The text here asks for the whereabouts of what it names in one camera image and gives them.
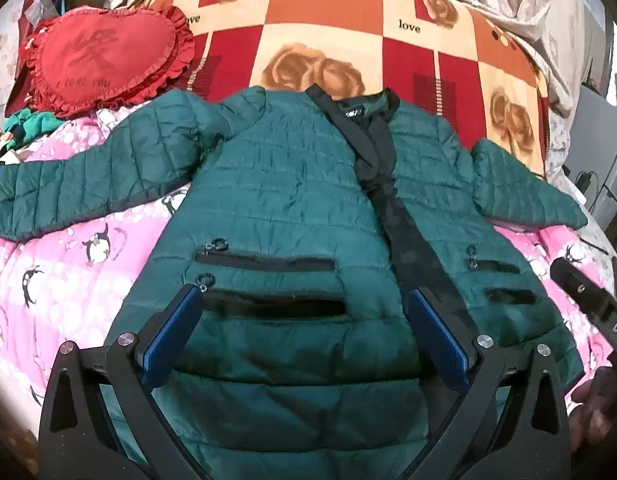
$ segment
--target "ruffled trim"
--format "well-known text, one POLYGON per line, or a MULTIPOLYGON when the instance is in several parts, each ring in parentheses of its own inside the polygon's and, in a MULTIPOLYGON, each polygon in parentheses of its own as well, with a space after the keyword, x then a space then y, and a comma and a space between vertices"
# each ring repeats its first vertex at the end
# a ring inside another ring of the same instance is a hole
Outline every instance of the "ruffled trim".
POLYGON ((81 7, 71 11, 50 23, 40 25, 29 40, 27 64, 31 69, 34 108, 50 110, 60 118, 70 118, 96 108, 116 108, 121 105, 140 104, 157 95, 160 89, 165 88, 170 79, 176 78, 191 63, 195 54, 195 42, 191 29, 186 22, 186 16, 176 7, 170 7, 160 12, 146 9, 106 10, 94 7, 81 7), (161 15, 167 19, 175 29, 175 34, 166 43, 164 53, 150 67, 138 76, 131 78, 121 86, 104 92, 94 100, 83 102, 68 102, 57 94, 48 84, 42 73, 42 56, 48 35, 67 16, 76 14, 108 14, 128 16, 137 13, 161 15))

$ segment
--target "silver screw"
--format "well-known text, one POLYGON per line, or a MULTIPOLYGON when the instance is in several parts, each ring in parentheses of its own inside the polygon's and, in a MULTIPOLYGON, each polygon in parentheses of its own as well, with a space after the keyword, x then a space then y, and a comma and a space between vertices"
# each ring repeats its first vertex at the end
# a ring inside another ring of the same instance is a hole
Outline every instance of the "silver screw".
POLYGON ((537 345, 537 351, 544 357, 548 357, 550 355, 550 348, 544 343, 537 345))
POLYGON ((493 338, 488 335, 477 336, 477 344, 482 348, 490 348, 493 343, 493 338))
POLYGON ((62 343, 62 346, 60 346, 60 353, 64 355, 70 354, 74 349, 75 343, 73 343, 72 341, 64 341, 62 343))
POLYGON ((130 332, 124 332, 117 338, 117 342, 122 346, 128 346, 133 341, 135 341, 135 334, 131 334, 130 332))

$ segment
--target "penguin print blanket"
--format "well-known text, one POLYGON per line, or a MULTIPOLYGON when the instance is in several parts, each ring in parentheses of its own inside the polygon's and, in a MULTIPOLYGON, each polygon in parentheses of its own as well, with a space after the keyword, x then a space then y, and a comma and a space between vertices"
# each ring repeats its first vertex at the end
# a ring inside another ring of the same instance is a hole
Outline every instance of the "penguin print blanket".
MULTIPOLYGON (((28 161, 69 158, 104 142, 136 108, 102 109, 63 124, 19 155, 28 161)), ((58 347, 101 346, 188 185, 146 205, 73 225, 26 244, 0 239, 0 368, 39 404, 58 347)), ((568 258, 591 279, 599 273, 575 232, 497 227, 530 262, 573 332, 586 378, 607 362, 610 346, 549 278, 555 258, 568 258)))

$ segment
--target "jacket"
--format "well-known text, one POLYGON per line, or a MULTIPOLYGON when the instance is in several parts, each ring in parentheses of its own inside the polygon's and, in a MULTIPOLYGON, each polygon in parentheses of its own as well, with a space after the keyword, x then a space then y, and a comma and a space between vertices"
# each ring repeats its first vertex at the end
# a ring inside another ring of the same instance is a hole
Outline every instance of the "jacket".
MULTIPOLYGON (((504 347, 548 344, 570 384, 582 370, 571 334, 486 218, 578 228, 578 205, 492 142, 469 152, 447 121, 388 97, 338 106, 361 118, 391 107, 397 197, 477 330, 504 347)), ((356 164, 305 93, 256 87, 210 104, 173 90, 69 160, 0 168, 0 237, 29 240, 192 181, 108 342, 140 329, 184 283, 212 282, 213 300, 153 395, 213 478, 392 479, 429 437, 429 369, 356 164)))

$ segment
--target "blue gripper pad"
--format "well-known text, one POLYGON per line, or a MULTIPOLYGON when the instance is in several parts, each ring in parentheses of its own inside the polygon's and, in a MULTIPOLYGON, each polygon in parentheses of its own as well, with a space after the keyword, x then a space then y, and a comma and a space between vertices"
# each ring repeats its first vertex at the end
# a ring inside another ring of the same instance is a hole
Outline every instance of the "blue gripper pad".
POLYGON ((468 357, 417 288, 408 296, 406 317, 418 345, 431 357, 444 384, 456 392, 466 390, 468 357))
POLYGON ((175 296, 178 304, 144 352, 142 384, 149 390, 164 385, 204 312, 202 291, 194 285, 187 288, 175 296))

